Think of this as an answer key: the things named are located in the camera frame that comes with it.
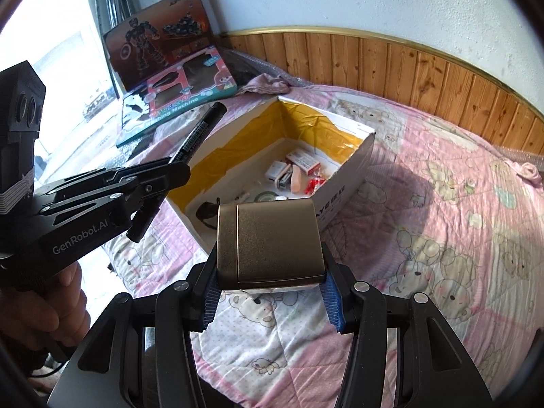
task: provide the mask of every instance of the yellow box lining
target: yellow box lining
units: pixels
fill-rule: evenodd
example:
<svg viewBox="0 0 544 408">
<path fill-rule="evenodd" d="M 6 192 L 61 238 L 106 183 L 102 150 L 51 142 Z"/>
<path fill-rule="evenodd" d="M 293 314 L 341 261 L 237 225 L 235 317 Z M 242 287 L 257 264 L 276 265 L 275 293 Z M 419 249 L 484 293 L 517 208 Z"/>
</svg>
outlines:
<svg viewBox="0 0 544 408">
<path fill-rule="evenodd" d="M 187 205 L 209 190 L 228 170 L 279 139 L 301 140 L 343 164 L 363 142 L 339 130 L 327 116 L 304 104 L 275 101 L 248 122 L 227 144 L 209 153 L 191 169 L 189 182 L 168 197 L 186 212 Z"/>
</svg>

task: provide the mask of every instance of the white cardboard box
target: white cardboard box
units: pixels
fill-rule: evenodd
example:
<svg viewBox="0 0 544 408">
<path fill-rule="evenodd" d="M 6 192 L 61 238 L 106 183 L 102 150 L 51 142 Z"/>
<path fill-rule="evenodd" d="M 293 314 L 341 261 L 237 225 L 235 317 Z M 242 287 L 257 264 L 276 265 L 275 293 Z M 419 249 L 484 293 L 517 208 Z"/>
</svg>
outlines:
<svg viewBox="0 0 544 408">
<path fill-rule="evenodd" d="M 205 201 L 233 202 L 245 193 L 251 202 L 261 191 L 289 199 L 305 194 L 278 192 L 265 173 L 274 160 L 302 148 L 321 162 L 327 181 L 311 198 L 319 229 L 323 230 L 364 181 L 374 146 L 375 131 L 349 118 L 274 97 L 234 119 L 211 135 L 191 159 L 187 185 L 173 190 L 170 204 L 207 253 L 217 232 L 197 219 Z"/>
</svg>

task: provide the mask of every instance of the pink quilt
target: pink quilt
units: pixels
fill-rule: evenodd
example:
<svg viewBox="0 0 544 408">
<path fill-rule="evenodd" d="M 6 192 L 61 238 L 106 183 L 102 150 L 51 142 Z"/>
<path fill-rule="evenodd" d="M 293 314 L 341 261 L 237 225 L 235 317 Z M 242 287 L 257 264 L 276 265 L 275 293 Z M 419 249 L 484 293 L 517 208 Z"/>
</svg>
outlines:
<svg viewBox="0 0 544 408">
<path fill-rule="evenodd" d="M 376 130 L 366 182 L 322 238 L 358 279 L 396 296 L 427 293 L 497 395 L 544 325 L 544 190 L 534 167 L 385 99 L 328 86 L 277 91 Z M 225 100 L 222 123 L 265 99 Z M 203 111 L 163 126 L 138 162 L 172 153 Z M 123 236 L 104 248 L 135 296 L 185 278 L 206 259 L 169 206 L 140 244 Z M 224 294 L 214 323 L 192 336 L 200 376 L 245 407 L 334 406 L 350 342 L 328 323 L 317 289 L 265 295 L 260 304 Z M 383 406 L 393 405 L 395 364 L 391 330 Z"/>
</svg>

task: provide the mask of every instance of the black cord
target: black cord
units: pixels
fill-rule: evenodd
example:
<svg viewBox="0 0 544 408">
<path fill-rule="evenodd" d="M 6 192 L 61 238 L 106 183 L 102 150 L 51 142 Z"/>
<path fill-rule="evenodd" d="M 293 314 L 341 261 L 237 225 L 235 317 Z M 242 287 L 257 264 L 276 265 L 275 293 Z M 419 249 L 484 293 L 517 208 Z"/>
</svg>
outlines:
<svg viewBox="0 0 544 408">
<path fill-rule="evenodd" d="M 55 368 L 53 371 L 50 371 L 49 373 L 46 373 L 46 374 L 31 374 L 31 377 L 33 377 L 34 379 L 41 379 L 42 377 L 52 376 L 56 372 L 59 372 L 61 370 L 61 368 L 64 366 L 64 364 L 66 364 L 66 362 L 61 363 L 57 368 Z"/>
<path fill-rule="evenodd" d="M 214 226 L 213 224 L 208 224 L 204 219 L 199 219 L 199 221 L 202 222 L 206 227 L 212 230 L 217 230 L 217 226 Z"/>
</svg>

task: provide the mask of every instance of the finger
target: finger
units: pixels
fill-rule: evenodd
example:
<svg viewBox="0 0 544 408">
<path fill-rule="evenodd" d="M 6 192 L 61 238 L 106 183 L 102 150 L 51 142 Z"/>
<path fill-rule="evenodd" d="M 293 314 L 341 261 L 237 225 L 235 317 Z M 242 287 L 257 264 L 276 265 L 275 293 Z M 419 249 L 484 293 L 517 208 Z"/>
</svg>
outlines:
<svg viewBox="0 0 544 408">
<path fill-rule="evenodd" d="M 33 291 L 13 293 L 10 299 L 10 314 L 13 319 L 18 319 L 37 331 L 55 331 L 59 326 L 59 317 L 55 309 Z"/>
<path fill-rule="evenodd" d="M 83 322 L 80 328 L 71 337 L 67 337 L 63 339 L 62 343 L 66 346 L 79 345 L 79 343 L 83 340 L 85 335 L 89 332 L 90 327 L 91 327 L 91 316 L 89 316 L 88 312 L 85 312 L 85 317 L 83 318 Z"/>
<path fill-rule="evenodd" d="M 56 275 L 59 283 L 62 286 L 67 287 L 72 283 L 72 280 L 75 275 L 75 271 L 77 270 L 77 266 L 78 266 L 78 263 L 74 262 L 73 264 L 66 267 L 64 270 L 62 270 Z"/>
<path fill-rule="evenodd" d="M 20 344 L 32 351 L 39 351 L 45 347 L 45 334 L 35 331 L 24 325 L 20 320 L 0 319 L 0 331 L 6 336 L 17 340 Z"/>
<path fill-rule="evenodd" d="M 46 295 L 47 303 L 55 309 L 61 319 L 68 316 L 80 300 L 81 267 L 77 262 L 74 264 L 75 274 L 70 285 L 67 287 L 56 287 Z"/>
<path fill-rule="evenodd" d="M 68 316 L 61 319 L 59 327 L 51 333 L 51 337 L 55 340 L 62 340 L 66 337 L 72 337 L 83 323 L 86 305 L 87 297 L 81 290 L 80 300 L 78 301 L 77 306 Z"/>
</svg>

